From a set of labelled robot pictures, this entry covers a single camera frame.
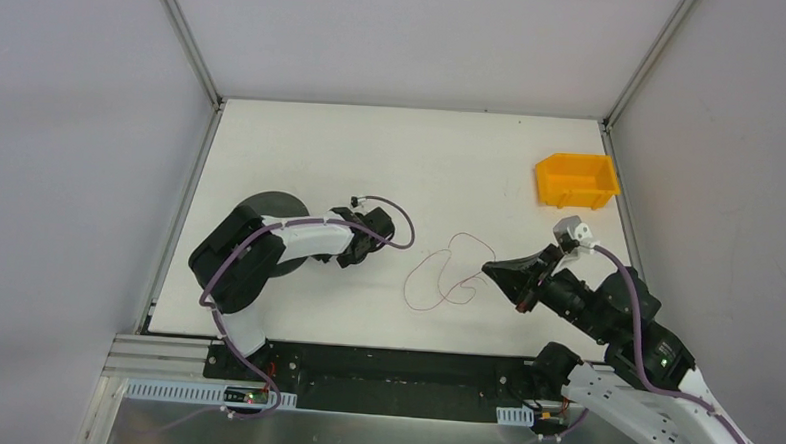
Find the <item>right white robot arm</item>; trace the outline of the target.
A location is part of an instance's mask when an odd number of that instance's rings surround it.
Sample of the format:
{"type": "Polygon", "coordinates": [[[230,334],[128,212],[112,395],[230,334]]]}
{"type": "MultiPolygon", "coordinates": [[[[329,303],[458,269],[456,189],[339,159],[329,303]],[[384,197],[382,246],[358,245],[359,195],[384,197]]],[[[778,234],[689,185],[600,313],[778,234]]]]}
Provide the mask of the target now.
{"type": "Polygon", "coordinates": [[[604,363],[631,388],[649,393],[659,408],[609,386],[559,342],[548,343],[533,360],[534,393],[572,400],[584,415],[600,416],[637,444],[755,444],[717,402],[692,352],[655,321],[661,303],[635,269],[601,245],[591,250],[616,268],[596,289],[559,268],[567,254],[555,245],[525,258],[488,261],[481,270],[517,312],[544,305],[605,346],[604,363]]]}

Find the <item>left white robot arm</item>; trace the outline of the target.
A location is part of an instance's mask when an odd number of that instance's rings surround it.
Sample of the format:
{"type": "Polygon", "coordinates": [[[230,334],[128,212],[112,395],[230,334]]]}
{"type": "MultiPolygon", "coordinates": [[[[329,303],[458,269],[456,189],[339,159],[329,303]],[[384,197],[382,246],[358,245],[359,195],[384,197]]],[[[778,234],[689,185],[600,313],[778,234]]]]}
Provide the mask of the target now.
{"type": "Polygon", "coordinates": [[[367,213],[338,207],[321,216],[261,215],[241,204],[198,245],[188,266],[203,289],[202,306],[213,310],[220,336],[233,345],[229,364],[243,380],[268,366],[268,337],[257,300],[267,283],[306,259],[359,264],[389,245],[396,227],[380,207],[367,213]]]}

